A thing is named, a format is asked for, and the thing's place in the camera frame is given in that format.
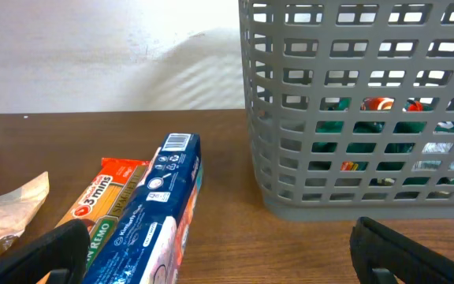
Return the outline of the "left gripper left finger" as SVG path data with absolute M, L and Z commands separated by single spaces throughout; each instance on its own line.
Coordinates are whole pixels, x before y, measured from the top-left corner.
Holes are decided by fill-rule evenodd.
M 79 219 L 70 220 L 0 259 L 0 283 L 80 283 L 90 236 Z

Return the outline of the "beige paper pouch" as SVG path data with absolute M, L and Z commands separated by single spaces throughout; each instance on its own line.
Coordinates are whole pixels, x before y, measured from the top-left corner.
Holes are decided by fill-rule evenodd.
M 45 171 L 20 188 L 0 196 L 0 255 L 25 231 L 50 190 Z

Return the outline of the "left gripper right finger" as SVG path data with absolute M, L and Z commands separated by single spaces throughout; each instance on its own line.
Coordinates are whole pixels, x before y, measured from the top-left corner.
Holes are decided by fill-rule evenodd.
M 349 242 L 361 283 L 454 283 L 454 261 L 368 217 L 357 220 Z

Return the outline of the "grey plastic basket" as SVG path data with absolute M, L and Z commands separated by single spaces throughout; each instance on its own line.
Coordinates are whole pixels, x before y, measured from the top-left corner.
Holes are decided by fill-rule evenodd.
M 454 219 L 454 1 L 242 1 L 239 19 L 269 211 Z

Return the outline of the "green Nescafe coffee bag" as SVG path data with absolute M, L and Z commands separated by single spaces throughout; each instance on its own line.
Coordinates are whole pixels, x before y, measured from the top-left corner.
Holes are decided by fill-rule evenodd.
M 362 96 L 359 103 L 322 99 L 324 118 L 314 123 L 318 139 L 308 149 L 307 186 L 390 189 L 454 187 L 454 99 L 439 118 L 436 97 Z

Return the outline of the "orange spaghetti packet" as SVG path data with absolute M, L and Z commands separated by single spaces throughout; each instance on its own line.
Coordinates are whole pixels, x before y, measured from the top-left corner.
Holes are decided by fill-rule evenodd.
M 149 165 L 150 162 L 144 160 L 103 158 L 102 169 L 59 221 L 61 226 L 79 219 L 87 227 L 90 245 L 86 267 L 91 266 L 113 234 Z

